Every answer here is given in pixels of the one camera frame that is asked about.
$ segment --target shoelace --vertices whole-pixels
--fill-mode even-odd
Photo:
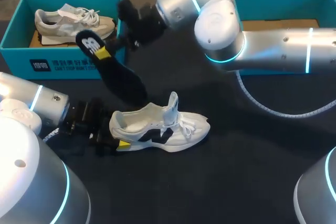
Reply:
[[[82,22],[88,24],[89,26],[99,24],[99,16],[97,14],[99,11],[95,12],[93,9],[89,10],[83,7],[78,7],[76,11],[78,12],[78,15],[82,16],[82,18],[75,21],[75,23]]]
[[[185,118],[183,114],[181,114],[180,112],[178,112],[174,123],[165,127],[174,127],[174,126],[180,126],[182,129],[182,134],[186,138],[190,138],[193,132],[196,130],[195,123],[192,120]]]

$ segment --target white sneaker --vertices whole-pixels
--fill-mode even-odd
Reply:
[[[179,98],[172,92],[168,106],[149,103],[133,112],[115,111],[110,121],[113,138],[130,145],[117,151],[137,151],[158,147],[167,152],[178,152],[200,142],[209,132],[207,118],[177,110]]]
[[[42,36],[42,45],[76,42],[76,34],[85,29],[94,31],[102,39],[107,38],[116,25],[112,18],[98,16],[97,12],[68,4],[56,12],[37,10],[35,25]]]

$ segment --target white coiled cable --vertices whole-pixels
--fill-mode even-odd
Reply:
[[[51,139],[53,136],[56,136],[58,133],[59,133],[59,128],[53,130],[43,139],[43,142],[46,143],[49,139]]]
[[[311,112],[307,112],[307,113],[304,113],[304,114],[297,114],[297,115],[291,115],[291,114],[285,114],[285,113],[277,112],[277,111],[271,110],[270,108],[262,105],[260,102],[258,102],[256,99],[254,99],[254,97],[245,88],[243,80],[241,79],[239,71],[236,71],[236,76],[237,76],[238,83],[239,83],[242,91],[248,97],[248,99],[251,100],[251,102],[253,102],[255,105],[257,105],[262,110],[265,110],[265,111],[267,111],[270,114],[273,114],[273,115],[276,115],[276,116],[280,116],[282,118],[290,118],[290,119],[309,118],[311,116],[318,115],[318,114],[320,114],[320,113],[322,113],[324,111],[327,111],[327,110],[331,109],[332,107],[334,107],[336,105],[336,100],[334,100],[334,101],[328,103],[326,106],[323,106],[323,107],[321,107],[321,108],[319,108],[317,110],[314,110],[314,111],[311,111]]]

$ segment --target teal shoe box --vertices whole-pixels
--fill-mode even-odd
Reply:
[[[117,4],[121,0],[20,0],[0,44],[13,75],[23,79],[100,79],[92,61],[78,47],[29,48],[35,31],[35,11],[54,12],[65,3],[74,7],[99,10],[98,15],[118,20],[117,36],[124,26],[118,19]],[[116,58],[124,62],[125,50]]]
[[[241,21],[315,19],[320,28],[336,28],[336,0],[235,0]],[[286,74],[264,70],[241,70],[241,75]]]

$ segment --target shoe insole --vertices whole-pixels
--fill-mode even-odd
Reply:
[[[139,76],[114,57],[113,48],[106,48],[104,41],[93,31],[83,30],[76,35],[76,44],[92,59],[107,88],[122,101],[143,107],[147,92]]]

